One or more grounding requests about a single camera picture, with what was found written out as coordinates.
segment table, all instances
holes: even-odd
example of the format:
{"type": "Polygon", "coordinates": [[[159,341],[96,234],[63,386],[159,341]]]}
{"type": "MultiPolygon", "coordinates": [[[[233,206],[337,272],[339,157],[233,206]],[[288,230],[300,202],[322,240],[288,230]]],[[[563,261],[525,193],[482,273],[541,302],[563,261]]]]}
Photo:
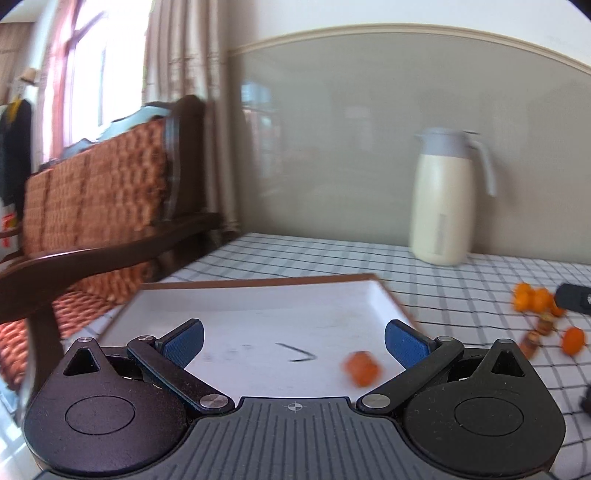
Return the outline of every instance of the table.
{"type": "MultiPolygon", "coordinates": [[[[407,306],[426,335],[454,336],[466,346],[490,346],[497,338],[519,342],[536,318],[511,306],[511,289],[525,281],[550,291],[561,283],[591,285],[591,266],[473,254],[459,267],[434,267],[406,247],[291,236],[247,234],[190,264],[163,281],[301,277],[375,273],[407,306]]],[[[79,336],[97,336],[115,311],[79,336]]],[[[568,313],[560,331],[577,326],[591,335],[591,319],[568,313]]],[[[564,445],[553,472],[562,480],[591,478],[591,418],[579,398],[591,382],[591,351],[573,360],[559,347],[558,334],[543,338],[531,360],[566,422],[564,445]]]]}

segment crosshair mark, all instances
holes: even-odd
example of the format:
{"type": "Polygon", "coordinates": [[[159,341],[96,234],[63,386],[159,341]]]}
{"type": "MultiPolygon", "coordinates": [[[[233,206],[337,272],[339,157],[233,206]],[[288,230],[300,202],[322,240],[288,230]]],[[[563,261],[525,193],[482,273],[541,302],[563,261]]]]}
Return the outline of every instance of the crosshair mark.
{"type": "Polygon", "coordinates": [[[303,406],[301,403],[298,402],[292,402],[289,405],[285,406],[286,408],[288,408],[289,410],[291,410],[293,413],[300,411],[302,408],[305,408],[305,406],[303,406]]]}

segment black jacket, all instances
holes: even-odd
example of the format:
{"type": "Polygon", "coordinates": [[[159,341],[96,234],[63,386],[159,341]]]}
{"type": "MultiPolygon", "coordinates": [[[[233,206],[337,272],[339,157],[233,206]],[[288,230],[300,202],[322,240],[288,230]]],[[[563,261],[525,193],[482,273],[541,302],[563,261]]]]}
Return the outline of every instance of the black jacket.
{"type": "Polygon", "coordinates": [[[0,116],[0,198],[4,205],[14,204],[22,219],[25,182],[31,176],[31,104],[22,100],[10,123],[10,105],[0,116]]]}

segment hat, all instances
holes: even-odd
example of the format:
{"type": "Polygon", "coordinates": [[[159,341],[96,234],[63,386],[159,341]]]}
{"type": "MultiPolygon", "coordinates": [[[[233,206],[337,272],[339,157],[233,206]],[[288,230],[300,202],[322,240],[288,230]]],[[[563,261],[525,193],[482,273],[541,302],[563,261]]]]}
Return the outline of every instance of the hat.
{"type": "Polygon", "coordinates": [[[28,83],[29,85],[36,86],[35,79],[37,78],[37,70],[33,67],[27,67],[22,75],[18,78],[22,82],[28,83]]]}

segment white molding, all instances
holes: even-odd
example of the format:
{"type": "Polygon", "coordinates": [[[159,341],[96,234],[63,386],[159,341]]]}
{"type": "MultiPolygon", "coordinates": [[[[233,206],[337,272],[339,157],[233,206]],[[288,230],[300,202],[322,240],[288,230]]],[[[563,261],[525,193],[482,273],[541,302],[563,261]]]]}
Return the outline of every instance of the white molding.
{"type": "Polygon", "coordinates": [[[529,51],[530,53],[535,53],[548,59],[559,61],[560,63],[580,70],[581,72],[591,74],[591,66],[562,53],[530,42],[526,42],[524,40],[480,30],[472,30],[470,28],[429,24],[361,24],[320,28],[317,30],[302,31],[281,35],[278,37],[267,38],[265,40],[257,41],[229,50],[228,55],[237,56],[244,53],[261,50],[263,48],[275,47],[278,45],[285,45],[288,43],[295,43],[304,40],[338,37],[341,35],[359,35],[366,33],[420,33],[428,35],[445,35],[448,37],[471,38],[473,40],[487,41],[490,43],[496,43],[499,45],[505,45],[507,47],[529,51]]]}

